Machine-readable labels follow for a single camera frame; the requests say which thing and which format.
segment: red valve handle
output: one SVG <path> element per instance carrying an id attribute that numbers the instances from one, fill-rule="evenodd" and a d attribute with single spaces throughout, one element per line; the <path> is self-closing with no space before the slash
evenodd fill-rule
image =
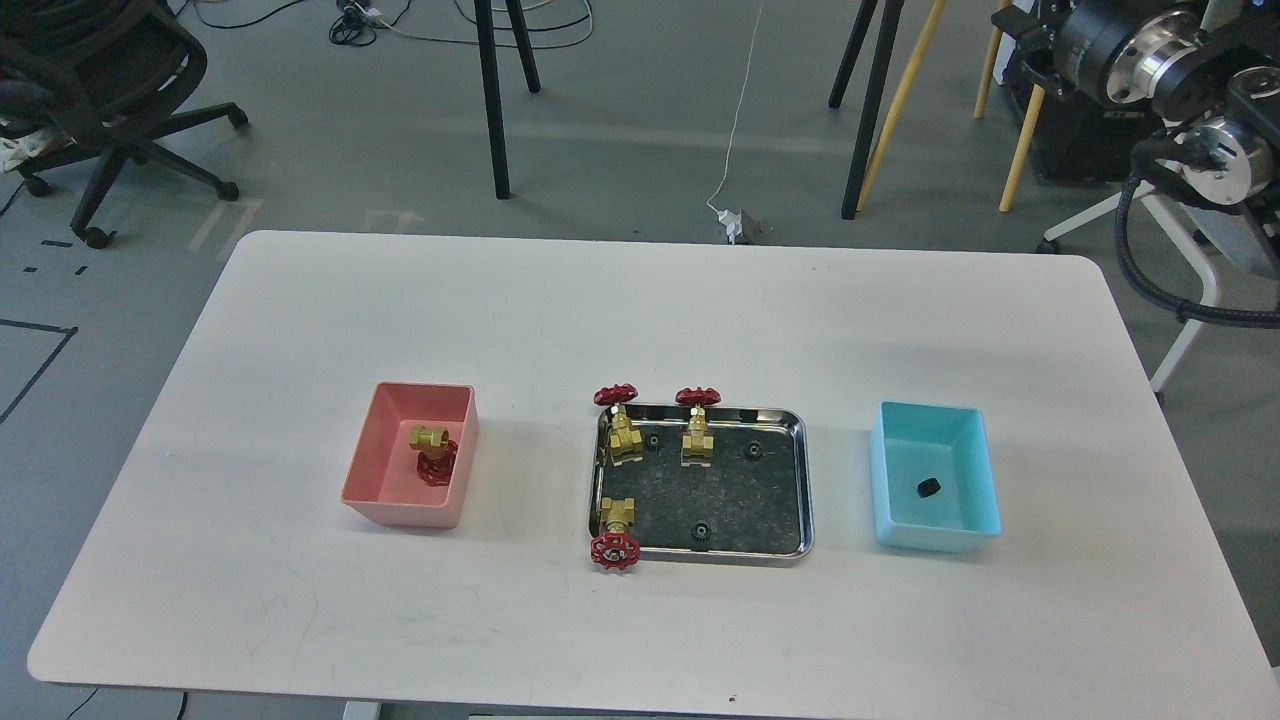
<path id="1" fill-rule="evenodd" d="M 676 402 L 686 407 L 690 405 L 716 405 L 719 402 L 719 392 L 713 387 L 707 389 L 700 387 L 698 389 L 690 389 L 686 387 L 676 393 Z"/>
<path id="2" fill-rule="evenodd" d="M 602 387 L 599 391 L 595 392 L 595 404 L 617 405 L 620 402 L 630 402 L 635 400 L 637 395 L 640 395 L 640 392 L 636 391 L 636 386 L 631 383 L 625 383 L 613 387 Z"/>
<path id="3" fill-rule="evenodd" d="M 591 538 L 591 561 L 605 570 L 626 570 L 640 561 L 640 543 L 628 533 L 600 533 Z"/>
<path id="4" fill-rule="evenodd" d="M 444 487 L 453 479 L 453 461 L 458 457 L 458 443 L 449 441 L 448 451 L 433 460 L 425 452 L 417 454 L 417 477 L 433 488 Z"/>

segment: chair base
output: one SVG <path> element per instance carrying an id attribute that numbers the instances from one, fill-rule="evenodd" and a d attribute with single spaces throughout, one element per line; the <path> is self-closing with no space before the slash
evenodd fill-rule
<path id="1" fill-rule="evenodd" d="M 115 233 L 108 233 L 100 228 L 91 227 L 90 222 L 92 222 L 93 214 L 101 206 L 102 199 L 106 197 L 106 192 L 111 188 L 111 183 L 119 177 L 125 160 L 131 158 L 140 164 L 155 160 L 166 168 L 211 186 L 221 200 L 236 200 L 239 197 L 239 188 L 236 183 L 224 182 L 214 173 L 155 142 L 161 137 L 220 118 L 229 119 L 234 128 L 248 124 L 248 115 L 244 114 L 244 110 L 241 110 L 234 102 L 223 102 L 221 105 L 174 114 L 154 127 L 145 137 L 122 138 L 102 146 L 69 145 L 44 158 L 32 158 L 24 161 L 22 165 L 18 165 L 18 173 L 22 174 L 27 191 L 38 197 L 47 195 L 50 187 L 36 173 L 97 158 L 97 164 L 93 167 L 92 176 L 90 176 L 88 186 L 84 188 L 84 193 L 81 195 L 76 214 L 72 215 L 70 227 L 76 237 L 82 240 L 84 245 L 100 250 L 110 243 Z"/>

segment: floor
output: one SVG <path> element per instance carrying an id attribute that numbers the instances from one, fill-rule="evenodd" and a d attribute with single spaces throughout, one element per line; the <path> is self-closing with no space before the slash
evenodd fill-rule
<path id="1" fill-rule="evenodd" d="M 401 0 L 384 0 L 398 12 Z M 544 27 L 575 19 L 577 0 L 529 13 Z M 22 193 L 0 218 L 0 716 L 64 717 L 88 688 L 32 680 L 27 648 L 83 542 L 236 241 L 259 228 L 468 236 L 723 242 L 704 200 L 746 209 L 790 246 L 1028 252 L 1050 225 L 1115 192 L 1028 174 L 1012 213 L 996 211 L 1018 119 L 993 95 L 972 118 L 989 33 L 988 0 L 954 0 L 920 70 L 897 136 L 856 220 L 840 200 L 868 63 L 844 109 L 826 97 L 852 10 L 838 0 L 764 3 L 742 91 L 756 3 L 598 0 L 594 35 L 538 54 L 545 90 L 522 88 L 499 55 L 515 197 L 493 199 L 476 51 L 381 33 L 369 47 L 326 37 L 329 1 L 303 3 L 248 28 L 183 22 L 210 55 L 192 105 L 236 100 L 251 127 L 188 131 L 169 146 L 236 181 L 212 191 L 155 164 L 129 167 L 96 218 L 111 247 L 73 241 L 67 220 L 88 168 L 45 177 L 59 192 Z M 237 23 L 261 4 L 201 3 Z M 927 4 L 910 3 L 891 78 L 901 74 Z M 467 37 L 448 3 L 419 4 L 411 33 Z M 580 37 L 582 24 L 540 33 Z M 17 187 L 0 176 L 0 201 Z M 1180 325 L 1123 282 L 1098 222 L 1064 238 L 1094 260 L 1148 370 Z M 1146 217 L 1137 251 L 1152 274 L 1197 293 L 1193 273 Z M 1226 300 L 1267 307 L 1271 283 L 1220 263 Z M 1165 414 L 1272 665 L 1280 665 L 1280 345 L 1265 331 L 1208 328 L 1166 388 Z M 102 689 L 76 717 L 164 719 L 177 692 Z M 394 717 L 429 708 L 397 707 Z M 186 715 L 337 719 L 337 700 L 197 693 Z"/>

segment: gate valve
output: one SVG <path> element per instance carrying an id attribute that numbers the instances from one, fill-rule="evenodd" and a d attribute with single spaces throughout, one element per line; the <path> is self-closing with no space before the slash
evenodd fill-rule
<path id="1" fill-rule="evenodd" d="M 602 533 L 591 538 L 591 561 L 605 570 L 626 570 L 640 561 L 640 542 L 628 532 L 636 519 L 636 501 L 600 498 Z"/>
<path id="2" fill-rule="evenodd" d="M 631 383 L 602 387 L 595 393 L 595 404 L 609 407 L 609 413 L 612 413 L 609 419 L 609 457 L 614 466 L 622 465 L 627 460 L 640 460 L 644 450 L 640 430 L 631 424 L 631 418 L 627 416 L 626 407 L 622 406 L 623 402 L 635 400 L 636 395 L 639 392 Z"/>
<path id="3" fill-rule="evenodd" d="M 721 401 L 716 388 L 685 388 L 676 393 L 676 402 L 689 407 L 689 429 L 680 437 L 680 465 L 710 468 L 716 438 L 707 432 L 707 406 Z"/>
<path id="4" fill-rule="evenodd" d="M 458 457 L 458 443 L 449 439 L 445 428 L 413 425 L 408 433 L 408 446 L 417 450 L 417 477 L 430 487 L 444 487 L 453 479 L 453 462 Z"/>

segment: black table leg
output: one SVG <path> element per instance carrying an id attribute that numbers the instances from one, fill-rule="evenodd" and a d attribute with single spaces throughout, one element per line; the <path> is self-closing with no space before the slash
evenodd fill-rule
<path id="1" fill-rule="evenodd" d="M 529 85 L 529 92 L 538 92 L 543 88 L 543 83 L 538 79 L 538 67 L 534 65 L 534 46 L 529 41 L 529 26 L 525 24 L 525 9 L 520 0 L 507 0 L 507 15 L 511 17 L 511 29 L 516 33 L 520 64 L 525 68 L 525 83 Z"/>
<path id="2" fill-rule="evenodd" d="M 858 18 L 854 19 L 854 31 L 849 33 L 849 45 L 845 46 L 845 56 L 840 60 L 840 69 L 836 70 L 836 85 L 831 86 L 831 95 L 827 97 L 828 108 L 840 108 L 845 99 L 845 90 L 849 88 L 849 78 L 854 74 L 854 63 L 863 51 L 863 41 L 867 40 L 867 31 L 872 27 L 872 15 L 876 14 L 877 0 L 863 0 L 858 6 Z"/>
<path id="3" fill-rule="evenodd" d="M 884 81 L 888 77 L 888 60 L 893 54 L 893 38 L 897 36 L 897 20 L 902 17 L 905 0 L 888 0 L 884 15 L 881 18 L 879 37 L 876 40 L 876 56 L 872 59 L 872 74 L 867 82 L 867 99 L 863 101 L 863 117 L 858 123 L 858 141 L 854 145 L 854 161 L 849 167 L 849 183 L 845 186 L 845 202 L 840 217 L 852 220 L 858 213 L 858 196 L 867 178 L 867 160 L 872 154 L 872 137 L 876 133 L 876 120 L 879 118 L 879 102 L 884 95 Z"/>
<path id="4" fill-rule="evenodd" d="M 507 177 L 507 137 L 502 129 L 502 94 L 498 88 L 498 46 L 493 38 L 490 0 L 476 0 L 476 37 L 480 42 L 480 76 L 484 78 L 484 109 L 489 120 L 489 154 L 493 156 L 493 186 L 498 200 L 511 197 Z"/>

